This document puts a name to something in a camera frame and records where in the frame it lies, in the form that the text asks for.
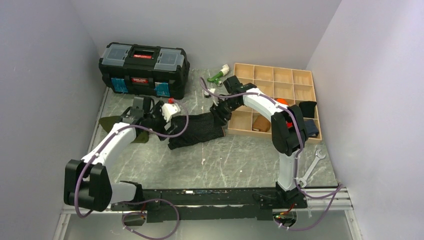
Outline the black striped underwear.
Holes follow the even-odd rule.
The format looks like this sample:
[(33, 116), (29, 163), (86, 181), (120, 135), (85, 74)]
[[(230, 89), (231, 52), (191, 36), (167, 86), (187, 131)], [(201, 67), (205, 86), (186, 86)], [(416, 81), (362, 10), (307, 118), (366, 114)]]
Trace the black striped underwear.
[(214, 124), (214, 116), (211, 112), (189, 115), (187, 129), (180, 136), (170, 138), (168, 141), (168, 148), (174, 150), (193, 146), (199, 143), (223, 138), (224, 136), (225, 131), (223, 127)]

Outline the wooden compartment tray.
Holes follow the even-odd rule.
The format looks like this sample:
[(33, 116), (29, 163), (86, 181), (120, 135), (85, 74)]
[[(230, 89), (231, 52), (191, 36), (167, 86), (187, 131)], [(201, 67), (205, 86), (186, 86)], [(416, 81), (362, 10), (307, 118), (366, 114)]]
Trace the wooden compartment tray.
[[(235, 63), (234, 75), (237, 76), (242, 84), (252, 83), (274, 100), (285, 99), (289, 106), (298, 106), (300, 102), (304, 101), (317, 102), (311, 71)], [(251, 107), (239, 107), (232, 113), (232, 118), (228, 123), (228, 133), (248, 137), (270, 138), (272, 128), (267, 132), (252, 130), (253, 121), (259, 115), (260, 113)], [(315, 118), (303, 117), (303, 119), (304, 121), (308, 119), (314, 120), (319, 129), (319, 135), (317, 137), (309, 137), (307, 143), (319, 144), (323, 140), (323, 137), (321, 134), (318, 106), (316, 105), (315, 107)]]

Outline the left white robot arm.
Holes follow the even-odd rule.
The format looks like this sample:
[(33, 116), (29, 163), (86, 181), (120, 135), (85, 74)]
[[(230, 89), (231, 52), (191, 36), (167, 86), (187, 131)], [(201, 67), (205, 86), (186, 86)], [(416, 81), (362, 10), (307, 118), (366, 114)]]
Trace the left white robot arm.
[(180, 136), (180, 132), (168, 133), (166, 125), (182, 108), (173, 98), (167, 102), (155, 102), (148, 96), (136, 96), (132, 106), (113, 118), (108, 134), (95, 148), (80, 160), (71, 159), (66, 164), (64, 203), (74, 206), (81, 219), (93, 211), (103, 212), (113, 204), (125, 204), (131, 210), (139, 209), (147, 202), (142, 185), (131, 181), (112, 183), (108, 168), (114, 165), (129, 144), (143, 134), (152, 133), (162, 139)]

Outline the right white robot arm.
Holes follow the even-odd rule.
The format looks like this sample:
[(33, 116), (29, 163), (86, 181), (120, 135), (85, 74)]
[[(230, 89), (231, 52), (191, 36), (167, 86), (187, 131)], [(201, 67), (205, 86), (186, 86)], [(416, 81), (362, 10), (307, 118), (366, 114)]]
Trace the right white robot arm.
[(216, 126), (225, 126), (232, 112), (241, 106), (257, 111), (270, 122), (271, 140), (279, 153), (279, 174), (276, 182), (276, 203), (289, 207), (300, 196), (296, 182), (298, 161), (308, 133), (299, 106), (282, 104), (262, 92), (252, 83), (242, 84), (236, 76), (224, 81), (227, 95), (217, 94), (203, 86), (204, 92), (212, 96), (210, 112)]

